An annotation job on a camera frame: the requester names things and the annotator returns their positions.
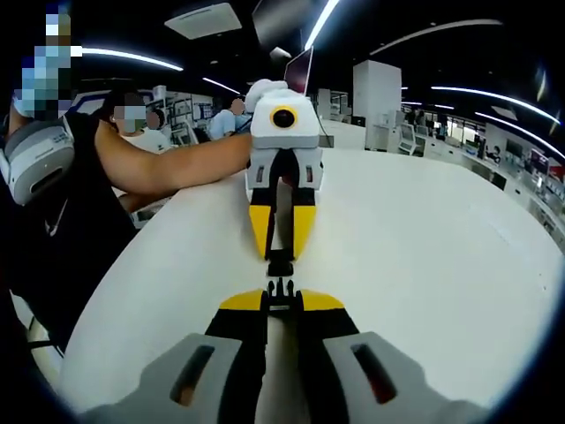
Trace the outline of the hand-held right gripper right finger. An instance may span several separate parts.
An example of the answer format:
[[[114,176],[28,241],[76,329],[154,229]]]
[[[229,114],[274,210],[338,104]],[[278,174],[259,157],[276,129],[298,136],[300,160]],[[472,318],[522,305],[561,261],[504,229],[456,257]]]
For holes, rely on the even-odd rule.
[[[485,408],[450,400],[424,369],[373,331],[360,331],[344,304],[297,293],[298,369],[313,423],[482,423]]]

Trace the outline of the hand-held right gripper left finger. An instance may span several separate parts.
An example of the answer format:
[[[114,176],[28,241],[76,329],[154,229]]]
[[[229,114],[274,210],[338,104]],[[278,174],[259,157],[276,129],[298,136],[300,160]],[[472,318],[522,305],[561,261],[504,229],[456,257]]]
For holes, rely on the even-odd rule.
[[[202,334],[192,333],[151,362],[138,388],[85,423],[252,423],[266,371],[268,293],[223,301]]]

